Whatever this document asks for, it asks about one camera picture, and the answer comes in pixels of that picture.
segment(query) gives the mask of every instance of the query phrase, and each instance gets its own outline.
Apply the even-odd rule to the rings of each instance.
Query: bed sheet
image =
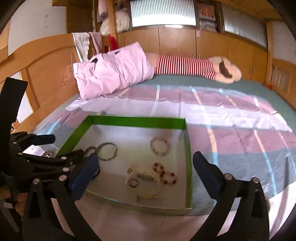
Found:
[[[260,179],[271,202],[271,236],[295,204],[296,137],[264,98],[223,88],[137,85],[107,97],[75,100],[38,133],[55,134],[56,142],[27,152],[42,155],[47,149],[58,151],[89,114],[186,118],[192,154],[201,151],[210,163],[237,179]],[[101,239],[190,239],[215,205],[195,171],[193,183],[193,209],[182,217],[122,210],[88,196],[76,205]],[[238,200],[221,232],[230,226],[237,205]],[[62,215],[60,219],[70,232]]]

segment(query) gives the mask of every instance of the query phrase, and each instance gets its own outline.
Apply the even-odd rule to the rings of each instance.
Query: green box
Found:
[[[185,208],[173,209],[162,207],[150,207],[140,204],[131,204],[123,201],[118,201],[109,197],[105,197],[91,191],[86,190],[87,195],[92,195],[99,200],[111,204],[116,207],[124,207],[129,210],[162,214],[162,215],[183,215],[190,209],[192,209],[192,163],[190,154],[190,145],[188,139],[188,131],[185,119],[179,118],[160,118],[160,117],[126,117],[126,116],[107,116],[89,115],[80,124],[80,126],[73,132],[69,139],[65,142],[62,148],[59,150],[58,155],[63,155],[71,152],[78,144],[80,139],[84,136],[86,131],[92,125],[107,125],[107,126],[128,126],[128,127],[142,127],[142,128],[160,128],[160,129],[179,129],[183,130],[184,145],[185,145],[185,157],[186,157],[186,204]]]

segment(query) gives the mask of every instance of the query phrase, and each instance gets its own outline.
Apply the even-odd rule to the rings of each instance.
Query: stuffed animal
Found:
[[[148,61],[155,67],[155,74],[195,75],[232,84],[242,77],[240,69],[225,57],[209,59],[183,58],[145,53]]]

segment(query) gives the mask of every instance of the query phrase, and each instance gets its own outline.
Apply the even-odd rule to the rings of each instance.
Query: white towel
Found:
[[[76,47],[76,51],[80,62],[88,61],[89,53],[89,34],[88,33],[72,33]]]

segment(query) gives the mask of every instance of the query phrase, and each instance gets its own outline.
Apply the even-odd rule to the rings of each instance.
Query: cabinet door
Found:
[[[267,68],[267,52],[253,47],[253,64],[251,80],[264,83]]]
[[[228,36],[208,31],[196,31],[196,56],[200,59],[214,56],[228,58]]]
[[[195,29],[159,28],[160,54],[196,57]]]
[[[241,40],[229,37],[228,59],[242,72],[242,79],[251,79],[253,46]]]
[[[158,29],[141,29],[124,32],[125,46],[139,42],[144,52],[159,53]]]

